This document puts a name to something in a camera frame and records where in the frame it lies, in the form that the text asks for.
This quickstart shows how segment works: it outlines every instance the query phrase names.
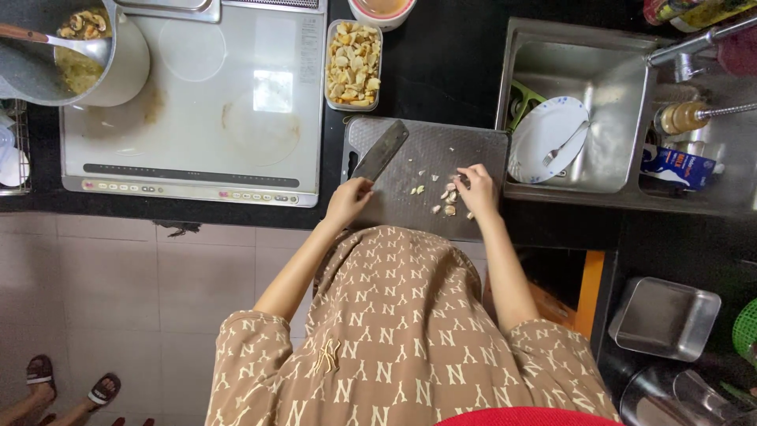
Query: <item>kitchen knife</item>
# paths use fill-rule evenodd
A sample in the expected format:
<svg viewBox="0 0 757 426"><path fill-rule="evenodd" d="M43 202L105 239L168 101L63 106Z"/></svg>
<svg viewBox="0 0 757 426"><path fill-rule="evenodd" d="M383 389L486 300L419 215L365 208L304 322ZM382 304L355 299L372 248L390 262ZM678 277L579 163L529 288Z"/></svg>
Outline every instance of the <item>kitchen knife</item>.
<svg viewBox="0 0 757 426"><path fill-rule="evenodd" d="M368 150L362 160L357 163L352 177L365 177L376 182L386 165L400 150L410 135L402 120L397 120L384 134L378 138L375 144Z"/></svg>

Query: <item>hand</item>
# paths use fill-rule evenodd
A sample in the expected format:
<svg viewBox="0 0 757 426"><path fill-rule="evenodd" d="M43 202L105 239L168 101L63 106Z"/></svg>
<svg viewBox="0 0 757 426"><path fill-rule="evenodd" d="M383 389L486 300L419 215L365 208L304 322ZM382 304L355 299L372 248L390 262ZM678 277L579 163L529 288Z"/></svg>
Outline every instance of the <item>hand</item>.
<svg viewBox="0 0 757 426"><path fill-rule="evenodd" d="M339 231L347 227L360 214L373 196L373 182L365 177L350 179L334 191L324 222Z"/></svg>
<svg viewBox="0 0 757 426"><path fill-rule="evenodd" d="M485 218L488 215L497 213L497 193L494 190L494 182L489 176L489 172L483 164L474 164L469 168L458 168L462 174L465 174L470 180L470 189L455 176L453 182L457 186L457 192L463 198L468 210L473 212L477 218Z"/></svg>

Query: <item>gray pot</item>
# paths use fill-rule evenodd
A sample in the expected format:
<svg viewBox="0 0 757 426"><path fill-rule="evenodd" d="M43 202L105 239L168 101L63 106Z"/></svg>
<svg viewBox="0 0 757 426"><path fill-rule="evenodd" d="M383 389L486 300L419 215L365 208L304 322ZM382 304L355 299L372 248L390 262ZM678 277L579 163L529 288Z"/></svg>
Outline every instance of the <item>gray pot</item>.
<svg viewBox="0 0 757 426"><path fill-rule="evenodd" d="M136 96L150 71L150 53L142 32L113 1L0 0L0 11L4 23L55 34L71 14L100 5L107 9L114 43L105 71L90 90L77 95L68 89L55 67L51 45L0 39L0 99L107 107Z"/></svg>

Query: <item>faucet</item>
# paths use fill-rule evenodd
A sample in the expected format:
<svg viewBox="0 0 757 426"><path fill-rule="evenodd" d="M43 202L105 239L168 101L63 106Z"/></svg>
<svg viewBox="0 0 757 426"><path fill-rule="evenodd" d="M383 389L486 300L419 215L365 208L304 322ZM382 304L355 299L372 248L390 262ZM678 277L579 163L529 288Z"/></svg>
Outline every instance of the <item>faucet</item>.
<svg viewBox="0 0 757 426"><path fill-rule="evenodd" d="M729 27L713 27L692 39L655 50L646 57L646 61L653 67L673 61L676 83L688 81L704 71L703 68L693 66L692 55L714 45L718 40L732 36L755 25L757 25L757 15Z"/></svg>

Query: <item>gray cutting board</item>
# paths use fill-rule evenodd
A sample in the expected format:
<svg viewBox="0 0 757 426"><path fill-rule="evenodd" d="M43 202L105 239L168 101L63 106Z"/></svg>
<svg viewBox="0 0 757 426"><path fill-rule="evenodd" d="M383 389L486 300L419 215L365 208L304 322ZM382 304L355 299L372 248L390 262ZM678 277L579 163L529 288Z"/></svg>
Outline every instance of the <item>gray cutting board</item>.
<svg viewBox="0 0 757 426"><path fill-rule="evenodd" d="M347 180L350 153L353 153L354 159L362 159L395 120L367 116L350 120L344 131L342 182ZM451 182L450 175L457 174L456 168L477 163L487 168L497 187L500 187L505 173L509 136L499 130L402 121L410 136L376 180L374 197L352 226L360 229L391 224L448 239L480 240L478 225L475 219L469 221L466 218L468 209L463 201L458 198L455 216L446 216L446 205L440 197L444 187ZM434 174L439 176L436 182L431 179ZM418 185L425 186L424 192L410 195L410 190ZM431 213L435 205L442 208L436 215Z"/></svg>

